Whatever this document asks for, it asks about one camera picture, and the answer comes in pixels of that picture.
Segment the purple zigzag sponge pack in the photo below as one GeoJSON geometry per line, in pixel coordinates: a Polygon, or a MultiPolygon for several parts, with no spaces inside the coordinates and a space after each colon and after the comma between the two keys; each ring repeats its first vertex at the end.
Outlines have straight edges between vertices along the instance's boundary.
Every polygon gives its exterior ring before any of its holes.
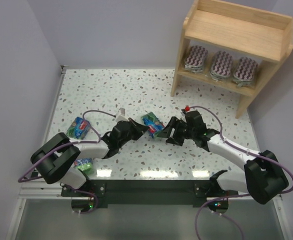
{"type": "Polygon", "coordinates": [[[249,57],[241,57],[233,71],[232,81],[238,88],[253,84],[256,80],[258,66],[255,60],[249,57]]]}
{"type": "Polygon", "coordinates": [[[202,73],[205,68],[208,50],[200,45],[190,48],[187,57],[184,59],[184,68],[192,73],[202,73]]]}
{"type": "Polygon", "coordinates": [[[215,81],[222,81],[231,76],[234,59],[231,54],[220,50],[213,56],[210,75],[215,81]]]}

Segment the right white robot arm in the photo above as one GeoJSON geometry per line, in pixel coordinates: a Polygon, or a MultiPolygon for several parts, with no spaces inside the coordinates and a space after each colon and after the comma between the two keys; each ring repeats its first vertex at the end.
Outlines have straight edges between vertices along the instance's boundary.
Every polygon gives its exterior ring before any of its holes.
{"type": "Polygon", "coordinates": [[[173,116],[158,134],[169,144],[182,146],[192,140],[199,148],[223,157],[243,172],[230,175],[224,171],[213,181],[220,189],[248,193],[256,202],[266,204],[289,186],[276,156],[269,150],[258,152],[223,138],[221,132],[207,128],[201,114],[194,110],[179,119],[173,116]]]}

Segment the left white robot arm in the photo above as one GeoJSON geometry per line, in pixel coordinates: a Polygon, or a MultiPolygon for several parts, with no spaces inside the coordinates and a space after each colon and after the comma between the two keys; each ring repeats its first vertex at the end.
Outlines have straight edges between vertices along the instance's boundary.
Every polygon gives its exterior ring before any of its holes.
{"type": "Polygon", "coordinates": [[[63,183],[80,189],[88,178],[78,169],[72,169],[76,160],[108,159],[116,155],[129,141],[137,141],[149,128],[133,119],[116,123],[100,142],[75,141],[65,133],[58,133],[39,148],[30,158],[47,184],[63,183]]]}

